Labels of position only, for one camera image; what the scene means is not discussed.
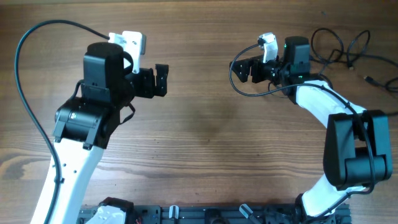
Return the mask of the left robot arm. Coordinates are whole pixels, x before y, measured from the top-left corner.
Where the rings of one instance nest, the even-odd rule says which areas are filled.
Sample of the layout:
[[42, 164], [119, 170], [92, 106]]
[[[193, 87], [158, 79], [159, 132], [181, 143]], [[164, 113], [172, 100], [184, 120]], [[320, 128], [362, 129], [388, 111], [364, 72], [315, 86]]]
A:
[[169, 66], [157, 64], [133, 73], [124, 61], [132, 57], [107, 42], [88, 46], [83, 58], [84, 78], [55, 113], [53, 131], [56, 159], [49, 171], [32, 223], [75, 223], [91, 176], [115, 129], [132, 116], [120, 118], [124, 107], [133, 109], [134, 97], [153, 98], [167, 93]]

